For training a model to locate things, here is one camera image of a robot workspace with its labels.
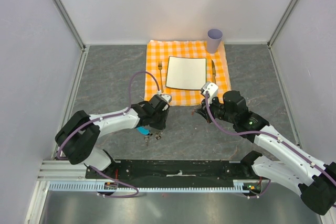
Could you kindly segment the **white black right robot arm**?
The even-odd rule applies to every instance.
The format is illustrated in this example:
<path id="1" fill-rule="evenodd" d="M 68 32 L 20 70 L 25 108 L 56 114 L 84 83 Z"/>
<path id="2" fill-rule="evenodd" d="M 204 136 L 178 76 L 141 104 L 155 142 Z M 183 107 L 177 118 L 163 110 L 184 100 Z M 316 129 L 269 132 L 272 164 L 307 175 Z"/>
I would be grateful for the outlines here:
<path id="1" fill-rule="evenodd" d="M 223 102 L 215 86 L 201 88 L 204 97 L 197 113 L 218 125 L 222 120 L 233 125 L 232 135 L 241 136 L 278 158 L 276 164 L 263 155 L 241 164 L 248 179 L 265 177 L 296 193 L 313 212 L 324 216 L 335 207 L 335 162 L 326 164 L 314 158 L 281 135 L 266 119 L 252 112 L 238 91 L 227 91 Z"/>

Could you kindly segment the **metal key organizer blue handle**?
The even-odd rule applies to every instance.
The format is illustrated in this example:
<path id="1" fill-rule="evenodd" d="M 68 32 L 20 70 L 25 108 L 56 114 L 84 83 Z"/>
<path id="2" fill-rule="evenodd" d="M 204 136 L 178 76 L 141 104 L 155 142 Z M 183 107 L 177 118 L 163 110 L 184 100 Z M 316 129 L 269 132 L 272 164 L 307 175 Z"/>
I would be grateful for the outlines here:
<path id="1" fill-rule="evenodd" d="M 152 131 L 150 129 L 146 129 L 144 127 L 137 127 L 136 130 L 144 136 L 144 141 L 146 147 L 149 147 L 149 143 L 152 138 L 155 140 L 160 140 L 162 138 L 162 134 L 164 131 Z"/>

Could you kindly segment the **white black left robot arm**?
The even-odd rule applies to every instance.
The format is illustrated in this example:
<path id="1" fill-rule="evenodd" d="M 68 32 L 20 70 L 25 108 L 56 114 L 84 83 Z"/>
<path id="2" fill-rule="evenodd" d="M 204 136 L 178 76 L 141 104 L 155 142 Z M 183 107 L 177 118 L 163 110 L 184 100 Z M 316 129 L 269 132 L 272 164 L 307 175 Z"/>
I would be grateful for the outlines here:
<path id="1" fill-rule="evenodd" d="M 171 100 L 168 94 L 156 94 L 149 101 L 117 112 L 88 115 L 80 110 L 56 134 L 55 142 L 71 164 L 93 166 L 103 178 L 111 178 L 115 173 L 114 160 L 95 147 L 98 138 L 125 129 L 165 129 Z"/>

